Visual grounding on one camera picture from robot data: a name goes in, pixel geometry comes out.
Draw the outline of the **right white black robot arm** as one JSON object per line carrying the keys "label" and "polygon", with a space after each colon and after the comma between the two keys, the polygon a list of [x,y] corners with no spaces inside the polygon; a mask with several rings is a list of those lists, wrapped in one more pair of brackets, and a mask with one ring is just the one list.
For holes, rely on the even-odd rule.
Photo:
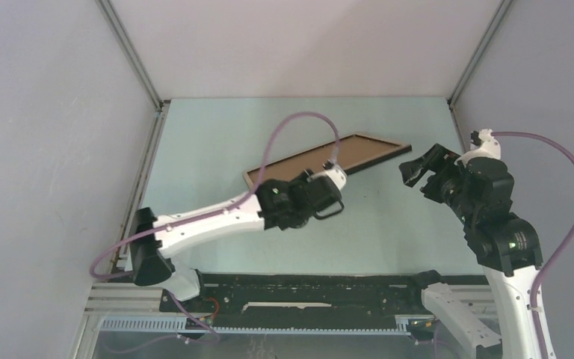
{"label": "right white black robot arm", "polygon": [[537,282],[543,269],[540,239],[511,210],[515,180],[498,143],[463,155],[435,144],[399,170],[408,187],[427,177],[421,193],[445,204],[463,225],[496,303],[501,336],[492,345],[500,346],[503,358],[550,358],[554,350]]}

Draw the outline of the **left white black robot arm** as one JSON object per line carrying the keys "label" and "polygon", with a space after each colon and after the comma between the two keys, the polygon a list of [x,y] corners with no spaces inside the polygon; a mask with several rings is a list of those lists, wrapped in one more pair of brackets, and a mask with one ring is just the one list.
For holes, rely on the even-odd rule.
{"label": "left white black robot arm", "polygon": [[139,209],[130,230],[130,277],[136,286],[161,286],[188,311],[205,305],[201,274],[183,263],[181,253],[235,233],[296,229],[310,218],[324,220],[325,210],[342,204],[346,173],[333,166],[306,170],[290,181],[265,180],[252,194],[186,213],[156,215]]}

